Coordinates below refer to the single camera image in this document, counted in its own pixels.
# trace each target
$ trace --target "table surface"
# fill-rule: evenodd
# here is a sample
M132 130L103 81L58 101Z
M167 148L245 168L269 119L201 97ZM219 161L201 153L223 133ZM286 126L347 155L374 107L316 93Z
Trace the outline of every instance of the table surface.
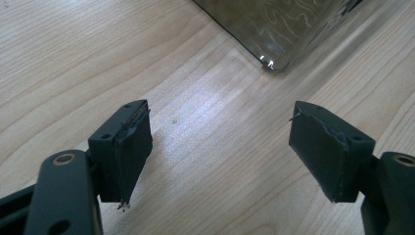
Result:
M0 197L148 99L154 150L131 208L101 205L106 234L362 234L362 196L326 199L288 120L315 103L376 139L376 156L415 155L415 3L390 2L270 73L190 0L2 1Z

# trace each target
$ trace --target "wooden table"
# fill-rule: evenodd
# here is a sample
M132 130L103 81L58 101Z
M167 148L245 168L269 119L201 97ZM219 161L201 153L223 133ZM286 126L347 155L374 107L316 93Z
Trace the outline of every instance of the wooden table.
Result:
M148 99L154 150L131 208L101 205L106 234L362 234L362 197L326 199L288 119L296 100L319 104L375 155L415 155L415 3L390 2L270 73L190 0L2 1L0 197Z

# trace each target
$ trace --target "wood grain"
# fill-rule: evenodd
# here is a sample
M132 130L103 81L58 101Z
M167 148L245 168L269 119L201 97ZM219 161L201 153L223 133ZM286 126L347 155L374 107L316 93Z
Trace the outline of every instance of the wood grain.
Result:
M362 4L276 74L191 1L7 0L0 197L145 98L155 148L131 209L101 205L106 234L362 234L362 197L325 198L288 146L288 119L296 100L316 103L376 139L377 156L415 155L415 3L390 2Z

